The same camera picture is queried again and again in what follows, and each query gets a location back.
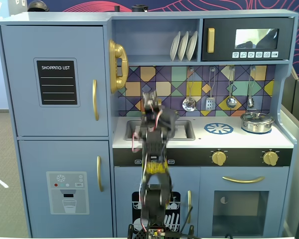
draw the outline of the floor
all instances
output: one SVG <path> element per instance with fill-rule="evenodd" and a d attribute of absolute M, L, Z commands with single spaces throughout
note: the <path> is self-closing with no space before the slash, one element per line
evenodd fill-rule
<path fill-rule="evenodd" d="M 28 237 L 9 113 L 0 113 L 0 237 Z"/>

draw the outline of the gold telephone handset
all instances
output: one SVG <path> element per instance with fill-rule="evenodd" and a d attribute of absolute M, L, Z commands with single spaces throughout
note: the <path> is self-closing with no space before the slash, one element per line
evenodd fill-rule
<path fill-rule="evenodd" d="M 110 70 L 111 70 L 111 92 L 115 93 L 117 90 L 124 87 L 129 74 L 129 61 L 124 47 L 116 44 L 113 40 L 109 42 L 110 53 Z M 118 76 L 118 62 L 117 58 L 122 59 L 122 75 Z"/>

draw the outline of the microwave window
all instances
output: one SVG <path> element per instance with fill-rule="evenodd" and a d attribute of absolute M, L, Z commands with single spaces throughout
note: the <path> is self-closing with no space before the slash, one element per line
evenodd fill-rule
<path fill-rule="evenodd" d="M 278 29 L 237 29 L 235 49 L 276 49 Z"/>

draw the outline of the microwave buttons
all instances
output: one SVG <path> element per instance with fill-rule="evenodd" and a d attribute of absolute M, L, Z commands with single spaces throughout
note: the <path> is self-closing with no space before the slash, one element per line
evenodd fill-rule
<path fill-rule="evenodd" d="M 240 52 L 240 58 L 246 58 L 246 57 L 247 57 L 247 52 L 246 51 Z"/>
<path fill-rule="evenodd" d="M 262 51 L 257 51 L 256 52 L 256 58 L 262 58 L 263 57 L 263 52 Z"/>
<path fill-rule="evenodd" d="M 269 58 L 270 57 L 271 52 L 270 51 L 265 51 L 264 52 L 264 57 L 265 58 Z"/>
<path fill-rule="evenodd" d="M 271 57 L 278 57 L 278 51 L 273 51 L 271 53 Z"/>
<path fill-rule="evenodd" d="M 239 58 L 239 52 L 233 52 L 233 58 Z"/>
<path fill-rule="evenodd" d="M 250 51 L 248 52 L 248 58 L 254 58 L 255 57 L 255 52 Z"/>

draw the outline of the microwave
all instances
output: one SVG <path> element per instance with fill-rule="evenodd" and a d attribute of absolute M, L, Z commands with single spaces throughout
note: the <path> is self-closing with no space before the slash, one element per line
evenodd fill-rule
<path fill-rule="evenodd" d="M 294 18 L 204 19 L 202 61 L 288 60 Z"/>

